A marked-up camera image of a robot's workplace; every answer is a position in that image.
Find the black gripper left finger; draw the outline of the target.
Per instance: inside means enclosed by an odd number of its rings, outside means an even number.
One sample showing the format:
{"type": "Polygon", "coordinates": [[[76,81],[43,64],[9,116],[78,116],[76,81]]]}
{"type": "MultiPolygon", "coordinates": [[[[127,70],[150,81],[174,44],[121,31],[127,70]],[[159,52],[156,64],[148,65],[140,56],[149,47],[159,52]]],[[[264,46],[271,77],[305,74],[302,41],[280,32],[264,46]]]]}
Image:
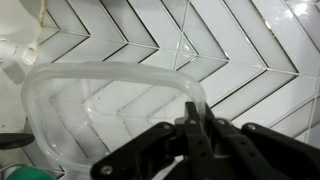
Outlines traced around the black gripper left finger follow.
{"type": "Polygon", "coordinates": [[[91,180],[152,180],[167,167],[163,180],[207,180],[214,176],[208,138],[214,115],[202,113],[193,102],[185,104],[185,116],[173,124],[160,122],[97,161],[91,180]]]}

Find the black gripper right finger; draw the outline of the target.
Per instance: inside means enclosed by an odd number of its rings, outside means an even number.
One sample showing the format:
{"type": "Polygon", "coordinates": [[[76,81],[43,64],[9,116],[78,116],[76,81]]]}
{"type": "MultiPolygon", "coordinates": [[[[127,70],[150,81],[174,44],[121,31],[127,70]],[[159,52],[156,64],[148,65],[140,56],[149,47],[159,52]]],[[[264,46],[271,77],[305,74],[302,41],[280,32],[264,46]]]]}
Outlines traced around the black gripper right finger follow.
{"type": "Polygon", "coordinates": [[[205,130],[216,158],[246,180],[320,180],[320,150],[298,140],[246,123],[236,128],[206,106],[205,130]]]}

